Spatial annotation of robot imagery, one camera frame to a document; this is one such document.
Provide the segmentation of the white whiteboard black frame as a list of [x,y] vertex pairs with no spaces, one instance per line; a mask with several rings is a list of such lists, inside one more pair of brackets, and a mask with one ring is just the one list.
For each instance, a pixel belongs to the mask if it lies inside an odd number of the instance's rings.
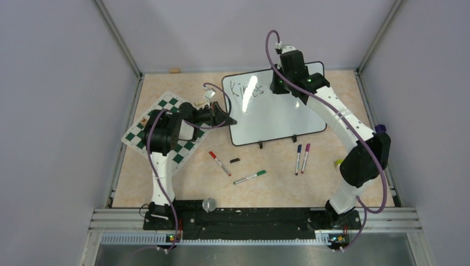
[[231,104],[229,127],[235,146],[259,144],[284,138],[314,134],[326,129],[324,120],[291,94],[274,94],[271,69],[227,75],[223,90]]

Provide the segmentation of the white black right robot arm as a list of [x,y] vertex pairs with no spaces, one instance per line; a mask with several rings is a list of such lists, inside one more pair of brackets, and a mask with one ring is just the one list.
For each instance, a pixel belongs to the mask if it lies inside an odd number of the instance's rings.
[[272,65],[272,92],[300,99],[333,130],[347,152],[339,164],[343,181],[325,205],[327,225],[340,228],[345,224],[363,186],[377,177],[383,180],[380,207],[384,208],[388,192],[384,170],[391,146],[389,135],[364,125],[338,98],[323,74],[309,73],[301,51],[282,43],[275,45],[275,51],[279,63]]

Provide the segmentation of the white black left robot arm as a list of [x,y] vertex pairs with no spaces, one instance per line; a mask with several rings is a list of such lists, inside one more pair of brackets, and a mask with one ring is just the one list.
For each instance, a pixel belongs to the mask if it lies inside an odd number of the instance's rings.
[[196,141],[198,124],[206,124],[205,129],[211,129],[235,125],[237,122],[216,101],[200,109],[183,102],[175,112],[153,110],[144,127],[142,140],[152,168],[153,185],[148,215],[156,218],[164,229],[173,228],[178,220],[173,205],[172,158],[179,141]]

